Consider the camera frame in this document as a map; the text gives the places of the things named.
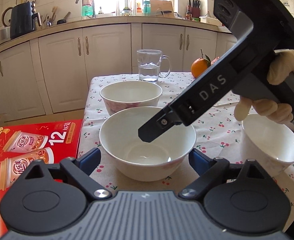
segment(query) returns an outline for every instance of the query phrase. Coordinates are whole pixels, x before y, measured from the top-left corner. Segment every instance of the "gloved hand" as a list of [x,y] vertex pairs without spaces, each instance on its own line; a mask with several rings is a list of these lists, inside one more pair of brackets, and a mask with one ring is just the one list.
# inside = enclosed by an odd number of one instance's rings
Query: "gloved hand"
[[[288,77],[290,72],[294,72],[294,50],[283,51],[275,58],[270,64],[267,81],[271,85],[279,85]],[[240,96],[240,101],[234,109],[236,120],[244,120],[251,106],[259,115],[266,116],[276,123],[289,123],[294,118],[291,113],[292,107],[288,104],[277,104],[269,99],[252,101],[249,98]]]

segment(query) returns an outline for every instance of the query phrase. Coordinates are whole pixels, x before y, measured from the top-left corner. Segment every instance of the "screw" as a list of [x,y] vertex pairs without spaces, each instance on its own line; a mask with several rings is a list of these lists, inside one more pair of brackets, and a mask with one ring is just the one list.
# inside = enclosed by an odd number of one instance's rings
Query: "screw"
[[194,197],[196,196],[196,193],[197,191],[195,191],[194,189],[192,188],[185,188],[182,190],[181,194],[184,196],[184,197]]
[[109,191],[105,189],[98,189],[94,191],[93,195],[97,198],[105,198],[109,196]]

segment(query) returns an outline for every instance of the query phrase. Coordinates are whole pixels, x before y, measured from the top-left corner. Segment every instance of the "cherry print tablecloth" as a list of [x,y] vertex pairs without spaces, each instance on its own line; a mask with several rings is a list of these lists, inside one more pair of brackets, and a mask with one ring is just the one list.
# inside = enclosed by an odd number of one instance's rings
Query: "cherry print tablecloth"
[[[138,80],[137,74],[95,77],[92,79],[84,112],[84,123],[81,131],[79,156],[93,147],[101,150],[101,163],[91,177],[109,189],[113,194],[117,190],[174,190],[176,193],[194,181],[198,175],[189,166],[188,158],[170,176],[155,182],[140,182],[120,173],[113,160],[107,155],[99,141],[99,129],[109,117],[105,104],[99,95],[100,90],[113,82]],[[167,78],[160,79],[158,84],[163,89],[159,107],[164,107],[179,95],[194,78],[190,73],[171,73]],[[242,163],[239,155],[241,123],[233,115],[239,96],[227,93],[209,111],[194,122],[197,133],[195,147],[210,158],[222,156],[231,163]],[[292,211],[285,229],[294,220],[294,164],[282,174],[275,177],[279,187],[288,196]]]

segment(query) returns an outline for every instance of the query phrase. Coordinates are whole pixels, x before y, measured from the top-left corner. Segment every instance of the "white bowl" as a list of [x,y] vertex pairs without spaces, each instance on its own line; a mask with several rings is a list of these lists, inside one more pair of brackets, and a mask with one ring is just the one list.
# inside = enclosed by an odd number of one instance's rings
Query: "white bowl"
[[163,179],[179,167],[195,145],[192,125],[174,126],[153,142],[143,142],[138,128],[160,110],[151,106],[125,109],[109,117],[100,129],[101,145],[114,158],[116,168],[129,178]]
[[157,106],[162,93],[159,85],[146,81],[122,81],[100,90],[109,115],[137,106]]
[[294,133],[284,124],[249,114],[242,121],[242,159],[256,159],[272,177],[294,163]]

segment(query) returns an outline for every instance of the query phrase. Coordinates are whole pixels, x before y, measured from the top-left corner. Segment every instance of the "red box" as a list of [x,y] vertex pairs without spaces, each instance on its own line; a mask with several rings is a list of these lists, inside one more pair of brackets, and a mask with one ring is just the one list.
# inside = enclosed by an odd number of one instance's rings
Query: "red box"
[[[77,157],[82,120],[0,127],[0,200],[34,159]],[[0,216],[0,237],[7,228]]]

